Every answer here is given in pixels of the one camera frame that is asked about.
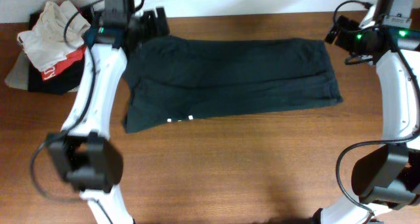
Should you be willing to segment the black Nike t-shirt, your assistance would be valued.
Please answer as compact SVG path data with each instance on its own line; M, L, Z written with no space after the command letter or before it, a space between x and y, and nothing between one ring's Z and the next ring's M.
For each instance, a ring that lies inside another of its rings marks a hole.
M123 77L131 93L123 120L127 133L343 101L324 42L311 39L156 38L130 54Z

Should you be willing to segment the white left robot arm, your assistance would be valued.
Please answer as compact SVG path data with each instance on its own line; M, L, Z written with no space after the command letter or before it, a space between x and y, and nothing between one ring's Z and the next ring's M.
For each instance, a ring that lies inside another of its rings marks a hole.
M45 146L60 178L88 203L97 223L134 223L119 186L123 157L110 141L110 116L126 52L168 35L169 26L162 7L142 16L113 12L111 19L83 36L87 48L75 102L60 133L50 134Z

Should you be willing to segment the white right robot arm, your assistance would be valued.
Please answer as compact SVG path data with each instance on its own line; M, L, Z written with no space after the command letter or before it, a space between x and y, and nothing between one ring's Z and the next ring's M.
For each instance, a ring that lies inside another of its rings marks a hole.
M325 40L373 63L382 92L383 136L340 153L335 176L343 196L310 221L376 223L378 215L419 204L419 31L374 22L364 26L340 16ZM378 148L355 163L346 190L341 162L346 153L368 145Z

